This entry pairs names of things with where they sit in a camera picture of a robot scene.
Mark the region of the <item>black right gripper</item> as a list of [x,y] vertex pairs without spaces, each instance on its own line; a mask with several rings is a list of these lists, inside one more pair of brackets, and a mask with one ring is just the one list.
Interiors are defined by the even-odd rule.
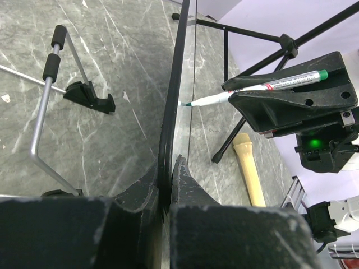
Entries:
[[[340,83],[349,81],[342,54],[332,52],[280,71],[236,76],[221,87],[232,91],[324,69]],[[229,103],[266,138],[296,135],[294,150],[307,170],[338,173],[358,154],[358,97],[351,83],[309,92],[243,91]]]

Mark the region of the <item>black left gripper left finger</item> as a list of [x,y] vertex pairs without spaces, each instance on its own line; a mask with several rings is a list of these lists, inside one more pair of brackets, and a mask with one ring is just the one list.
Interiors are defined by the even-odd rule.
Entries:
[[1,197],[1,267],[160,268],[156,174],[114,197]]

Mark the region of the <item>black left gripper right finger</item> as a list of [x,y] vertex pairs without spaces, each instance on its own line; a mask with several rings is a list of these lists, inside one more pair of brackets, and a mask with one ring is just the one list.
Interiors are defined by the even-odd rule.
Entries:
[[320,268],[309,226],[291,208],[222,206],[176,160],[171,268]]

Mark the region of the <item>white marker pen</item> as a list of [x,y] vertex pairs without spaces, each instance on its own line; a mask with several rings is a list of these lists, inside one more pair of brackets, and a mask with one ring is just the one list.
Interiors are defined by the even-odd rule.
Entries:
[[264,84],[258,84],[254,86],[244,87],[238,90],[225,91],[220,94],[211,95],[203,98],[199,98],[190,103],[179,102],[180,106],[193,107],[193,106],[207,106],[212,104],[225,103],[228,99],[237,92],[240,91],[277,91],[277,90],[289,90],[295,87],[314,84],[320,81],[324,81],[328,78],[327,70],[312,71],[295,75],[280,80],[270,81]]

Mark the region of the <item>white whiteboard with black frame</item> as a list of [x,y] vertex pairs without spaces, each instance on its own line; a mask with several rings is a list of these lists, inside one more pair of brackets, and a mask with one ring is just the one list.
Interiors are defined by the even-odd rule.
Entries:
[[159,141],[157,188],[162,214],[169,212],[176,158],[188,158],[194,97],[197,1],[183,1]]

